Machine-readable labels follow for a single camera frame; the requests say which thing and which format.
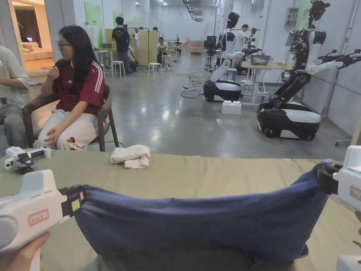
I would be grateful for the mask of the person's left hand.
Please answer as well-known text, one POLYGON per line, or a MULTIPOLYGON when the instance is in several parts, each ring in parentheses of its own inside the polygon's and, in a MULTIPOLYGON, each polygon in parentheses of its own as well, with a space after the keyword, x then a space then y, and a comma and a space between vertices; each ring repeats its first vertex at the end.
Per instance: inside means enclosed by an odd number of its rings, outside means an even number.
POLYGON ((30 241, 18 250, 0 255, 1 271, 30 271, 33 258, 37 251, 47 242, 50 233, 30 241))

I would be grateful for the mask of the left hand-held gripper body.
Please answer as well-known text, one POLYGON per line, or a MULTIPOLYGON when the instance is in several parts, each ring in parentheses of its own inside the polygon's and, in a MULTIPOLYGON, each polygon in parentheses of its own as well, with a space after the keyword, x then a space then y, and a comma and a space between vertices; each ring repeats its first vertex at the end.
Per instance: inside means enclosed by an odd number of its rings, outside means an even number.
POLYGON ((57 189, 53 171, 25 174, 18 194, 0 199, 0 252, 15 251, 63 223, 62 203, 67 196, 57 189))

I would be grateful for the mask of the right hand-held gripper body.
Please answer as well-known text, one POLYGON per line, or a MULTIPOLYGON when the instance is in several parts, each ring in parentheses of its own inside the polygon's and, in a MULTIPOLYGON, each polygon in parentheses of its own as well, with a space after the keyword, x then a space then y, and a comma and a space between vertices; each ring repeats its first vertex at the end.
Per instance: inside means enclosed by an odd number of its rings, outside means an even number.
POLYGON ((338 182, 337 196, 356 211, 361 210, 361 146, 347 148, 343 167, 333 174, 338 182))

